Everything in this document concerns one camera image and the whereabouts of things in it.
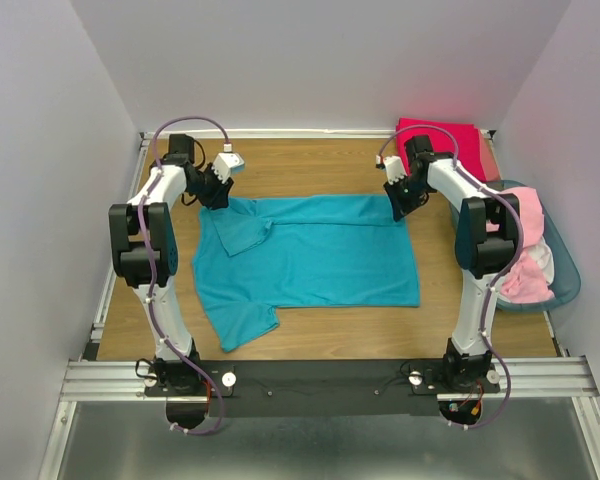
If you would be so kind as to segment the teal t shirt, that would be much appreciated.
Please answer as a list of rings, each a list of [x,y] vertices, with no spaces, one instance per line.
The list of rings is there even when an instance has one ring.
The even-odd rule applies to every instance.
[[[225,352],[276,329],[280,308],[421,303],[408,228],[382,195],[233,197],[199,225],[195,287]]]

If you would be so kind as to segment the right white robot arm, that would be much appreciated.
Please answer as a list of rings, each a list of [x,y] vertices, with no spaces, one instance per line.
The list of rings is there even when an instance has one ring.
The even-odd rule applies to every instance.
[[[491,331],[504,276],[523,246],[519,201],[500,194],[474,177],[453,152],[436,152],[427,135],[405,144],[408,163],[398,156],[376,155],[386,174],[383,188],[399,221],[423,206],[432,193],[442,194],[458,213],[455,258],[463,275],[456,327],[442,359],[434,363],[436,380],[460,392],[482,386],[492,370]]]

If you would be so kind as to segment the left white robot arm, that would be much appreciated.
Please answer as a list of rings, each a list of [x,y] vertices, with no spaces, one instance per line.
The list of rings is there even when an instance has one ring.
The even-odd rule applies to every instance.
[[[186,194],[210,210],[226,208],[233,176],[244,167],[229,140],[210,163],[194,163],[198,147],[189,135],[170,135],[167,153],[154,158],[138,193],[108,211],[114,272],[143,304],[154,339],[155,356],[143,379],[150,387],[181,395],[218,388],[199,365],[177,299],[179,253],[171,210]]]

